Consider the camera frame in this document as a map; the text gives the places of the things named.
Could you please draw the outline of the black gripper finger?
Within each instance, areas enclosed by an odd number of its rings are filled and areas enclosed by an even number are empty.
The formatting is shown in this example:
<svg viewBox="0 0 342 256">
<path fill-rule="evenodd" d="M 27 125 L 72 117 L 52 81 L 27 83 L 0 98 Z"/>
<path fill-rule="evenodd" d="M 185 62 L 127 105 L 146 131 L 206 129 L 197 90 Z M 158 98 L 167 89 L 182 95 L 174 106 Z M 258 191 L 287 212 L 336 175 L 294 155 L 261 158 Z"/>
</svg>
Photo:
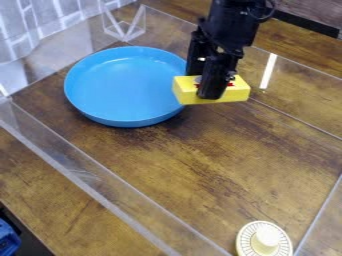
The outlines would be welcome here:
<svg viewBox="0 0 342 256">
<path fill-rule="evenodd" d="M 205 68 L 205 60 L 209 55 L 209 41 L 203 34 L 193 33 L 187 53 L 186 74 L 201 75 Z"/>
<path fill-rule="evenodd" d="M 233 55 L 211 55 L 205 62 L 197 95 L 202 99 L 218 100 L 237 74 L 239 58 Z"/>
</svg>

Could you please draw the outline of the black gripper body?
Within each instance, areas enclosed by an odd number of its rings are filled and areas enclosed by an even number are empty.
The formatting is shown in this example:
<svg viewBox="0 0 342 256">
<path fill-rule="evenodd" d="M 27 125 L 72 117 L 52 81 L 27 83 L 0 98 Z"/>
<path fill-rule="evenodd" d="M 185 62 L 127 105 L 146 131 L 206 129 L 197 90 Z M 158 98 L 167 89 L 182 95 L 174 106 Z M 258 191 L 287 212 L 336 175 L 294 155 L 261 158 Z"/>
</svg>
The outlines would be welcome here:
<svg viewBox="0 0 342 256">
<path fill-rule="evenodd" d="M 206 58 L 218 53 L 218 48 L 225 55 L 243 58 L 243 48 L 254 42 L 265 12 L 266 0 L 213 0 L 209 15 L 198 19 L 193 32 L 207 38 Z"/>
</svg>

